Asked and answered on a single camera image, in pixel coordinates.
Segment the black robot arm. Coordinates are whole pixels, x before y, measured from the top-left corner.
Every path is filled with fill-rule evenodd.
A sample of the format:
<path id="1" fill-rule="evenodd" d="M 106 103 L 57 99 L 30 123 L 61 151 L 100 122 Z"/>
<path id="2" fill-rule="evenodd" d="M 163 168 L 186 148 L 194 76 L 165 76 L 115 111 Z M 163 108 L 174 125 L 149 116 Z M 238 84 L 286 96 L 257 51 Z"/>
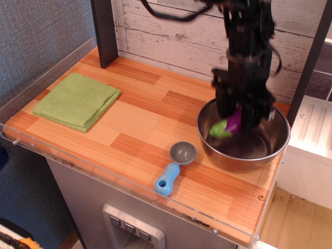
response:
<path id="1" fill-rule="evenodd" d="M 274 35 L 270 1 L 206 1 L 224 14 L 229 47 L 228 69 L 214 68 L 212 85 L 221 118 L 209 134 L 231 137 L 258 126 L 268 118 L 275 98 L 267 90 Z"/>

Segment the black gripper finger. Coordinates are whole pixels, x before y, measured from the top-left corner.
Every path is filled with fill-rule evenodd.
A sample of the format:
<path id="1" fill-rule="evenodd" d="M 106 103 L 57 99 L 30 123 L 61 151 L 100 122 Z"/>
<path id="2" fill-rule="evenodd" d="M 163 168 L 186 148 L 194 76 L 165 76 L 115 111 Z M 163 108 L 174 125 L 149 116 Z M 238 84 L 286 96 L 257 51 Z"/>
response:
<path id="1" fill-rule="evenodd" d="M 237 101 L 234 96 L 222 87 L 216 88 L 216 104 L 218 113 L 222 118 L 231 116 L 237 109 Z"/>
<path id="2" fill-rule="evenodd" d="M 263 97 L 241 100 L 241 130 L 248 132 L 258 126 L 263 117 L 267 114 L 268 100 Z"/>

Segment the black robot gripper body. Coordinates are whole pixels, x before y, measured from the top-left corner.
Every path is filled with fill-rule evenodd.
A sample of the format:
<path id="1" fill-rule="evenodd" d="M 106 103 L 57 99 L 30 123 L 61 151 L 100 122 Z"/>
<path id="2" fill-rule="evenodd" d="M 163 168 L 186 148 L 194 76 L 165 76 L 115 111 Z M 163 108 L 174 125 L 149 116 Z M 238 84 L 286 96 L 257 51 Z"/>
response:
<path id="1" fill-rule="evenodd" d="M 212 69 L 215 87 L 222 87 L 234 96 L 237 106 L 241 105 L 244 97 L 263 97 L 268 100 L 267 118 L 275 98 L 266 88 L 270 76 L 272 56 L 260 56 L 257 60 L 246 61 L 244 58 L 229 58 L 228 69 Z"/>

